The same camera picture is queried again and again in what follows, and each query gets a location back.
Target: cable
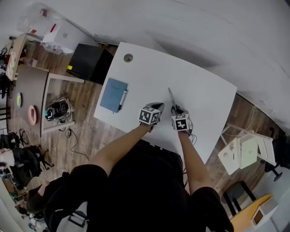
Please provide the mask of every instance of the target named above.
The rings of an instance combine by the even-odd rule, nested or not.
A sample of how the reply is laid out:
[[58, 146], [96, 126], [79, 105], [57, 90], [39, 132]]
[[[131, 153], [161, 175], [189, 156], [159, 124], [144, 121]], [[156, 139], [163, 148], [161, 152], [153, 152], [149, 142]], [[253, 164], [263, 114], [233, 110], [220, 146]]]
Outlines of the cable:
[[[254, 108], [253, 108], [253, 112], [252, 112], [252, 117], [251, 117], [250, 124], [248, 125], [248, 127], [247, 127], [245, 130], [248, 130], [248, 129], [250, 128], [250, 125], [252, 124], [252, 120], [253, 120], [253, 116], [254, 116], [254, 111], [255, 111], [256, 108], [257, 108], [257, 107], [254, 106]], [[229, 135], [229, 136], [237, 136], [237, 135], [230, 135], [230, 134], [227, 134], [226, 132], [224, 132], [224, 134]]]
[[[71, 133], [69, 134], [69, 132], [72, 132], [72, 133], [74, 134], [74, 136], [76, 137], [76, 139], [77, 139], [76, 134], [75, 134], [74, 131], [73, 131], [72, 129], [70, 129], [70, 128], [68, 128], [68, 129], [65, 131], [65, 136], [66, 136], [67, 138], [70, 138], [71, 135], [72, 135]], [[83, 154], [83, 153], [81, 153], [81, 152], [77, 152], [77, 151], [73, 150], [73, 148], [77, 145], [77, 143], [76, 143], [76, 144], [71, 148], [71, 151], [74, 152], [74, 153], [78, 153], [78, 154], [81, 154], [81, 155], [86, 156], [87, 160], [90, 161], [89, 157], [88, 157], [86, 154]]]

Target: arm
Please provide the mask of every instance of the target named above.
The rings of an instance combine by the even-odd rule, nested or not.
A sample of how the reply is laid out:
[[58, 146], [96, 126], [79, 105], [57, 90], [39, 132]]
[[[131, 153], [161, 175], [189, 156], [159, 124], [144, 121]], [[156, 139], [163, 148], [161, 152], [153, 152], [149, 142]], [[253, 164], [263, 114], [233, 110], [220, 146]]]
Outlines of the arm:
[[38, 194], [39, 194], [41, 197], [44, 196], [45, 188], [46, 188], [46, 186], [48, 186], [48, 185], [49, 185], [49, 182], [48, 182], [48, 181], [45, 181], [45, 182], [43, 183], [43, 185], [41, 185], [40, 189], [38, 190]]
[[208, 171], [196, 149], [192, 146], [188, 134], [178, 132], [178, 136], [184, 155], [190, 194], [192, 195], [201, 187], [211, 187]]
[[134, 130], [112, 141], [101, 149], [91, 160], [91, 164], [98, 165], [109, 176], [115, 164], [123, 158], [132, 147], [151, 130], [152, 125], [141, 124]]

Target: blue notebook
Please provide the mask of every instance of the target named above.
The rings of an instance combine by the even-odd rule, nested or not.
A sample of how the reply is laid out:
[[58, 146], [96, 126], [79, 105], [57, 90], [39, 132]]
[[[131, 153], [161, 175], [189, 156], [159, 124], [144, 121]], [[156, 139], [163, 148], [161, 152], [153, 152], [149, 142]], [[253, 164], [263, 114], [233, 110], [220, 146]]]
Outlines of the blue notebook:
[[124, 82], [109, 78], [101, 98], [100, 106], [117, 113], [127, 85]]

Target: black box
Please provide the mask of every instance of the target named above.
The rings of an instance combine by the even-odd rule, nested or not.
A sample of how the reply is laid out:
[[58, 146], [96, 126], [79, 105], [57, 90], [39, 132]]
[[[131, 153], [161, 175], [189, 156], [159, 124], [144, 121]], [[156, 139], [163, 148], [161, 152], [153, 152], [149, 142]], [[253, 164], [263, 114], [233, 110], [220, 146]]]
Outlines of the black box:
[[104, 48], [78, 44], [67, 73], [86, 81], [103, 84], [113, 56]]

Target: black shirt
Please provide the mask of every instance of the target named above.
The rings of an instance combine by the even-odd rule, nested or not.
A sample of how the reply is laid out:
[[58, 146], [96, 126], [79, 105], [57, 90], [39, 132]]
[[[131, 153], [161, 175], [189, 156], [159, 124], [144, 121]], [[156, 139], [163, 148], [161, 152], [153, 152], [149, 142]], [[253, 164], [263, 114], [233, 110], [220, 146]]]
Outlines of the black shirt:
[[45, 211], [47, 223], [55, 231], [58, 221], [51, 223], [54, 210], [65, 208], [71, 213], [88, 201], [88, 231], [116, 227], [204, 232], [206, 226], [217, 232], [233, 231], [214, 189], [200, 188], [192, 196], [187, 193], [178, 162], [172, 153], [135, 146], [109, 178], [99, 166], [76, 167], [67, 183], [51, 197]]

